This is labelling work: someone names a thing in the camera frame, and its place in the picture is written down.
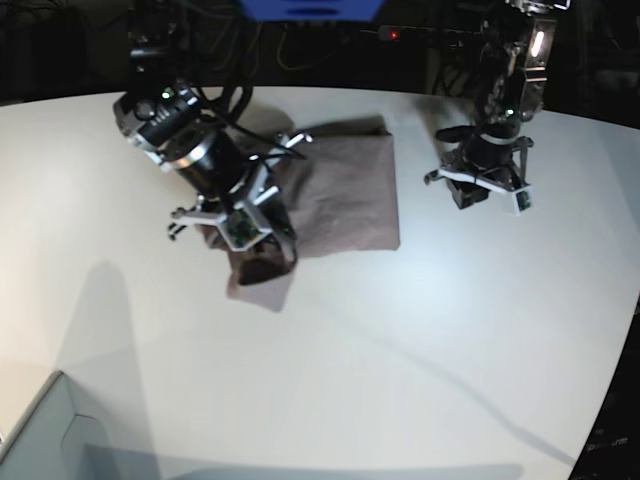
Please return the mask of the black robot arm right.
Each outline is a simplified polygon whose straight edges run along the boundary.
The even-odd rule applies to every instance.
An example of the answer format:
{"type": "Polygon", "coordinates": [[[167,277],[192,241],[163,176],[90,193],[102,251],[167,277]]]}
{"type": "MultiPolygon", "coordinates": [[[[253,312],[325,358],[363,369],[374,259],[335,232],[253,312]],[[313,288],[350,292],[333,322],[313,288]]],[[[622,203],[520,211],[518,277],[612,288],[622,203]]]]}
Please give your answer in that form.
{"type": "Polygon", "coordinates": [[[266,137],[243,127],[253,86],[242,56],[216,98],[197,82],[207,56],[197,49],[197,18],[224,12],[184,1],[135,1],[128,12],[132,78],[114,103],[121,135],[164,171],[195,192],[190,207],[171,214],[167,236],[199,230],[208,243],[235,254],[259,272],[281,275],[297,263],[296,233],[284,206],[275,168],[299,159],[302,133],[266,137]]]}

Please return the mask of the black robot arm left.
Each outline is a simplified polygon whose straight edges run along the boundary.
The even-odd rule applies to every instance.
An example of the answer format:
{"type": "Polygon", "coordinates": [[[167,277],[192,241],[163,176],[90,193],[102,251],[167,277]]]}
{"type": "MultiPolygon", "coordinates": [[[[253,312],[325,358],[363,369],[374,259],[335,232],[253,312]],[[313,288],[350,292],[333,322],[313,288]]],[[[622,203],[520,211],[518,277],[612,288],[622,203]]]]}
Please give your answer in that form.
{"type": "Polygon", "coordinates": [[[491,194],[502,196],[516,215],[531,208],[527,167],[534,142],[521,128],[543,107],[557,18],[570,6],[568,1],[499,1],[485,16],[472,122],[436,131],[436,140],[453,148],[424,178],[445,182],[459,209],[491,194]]]}

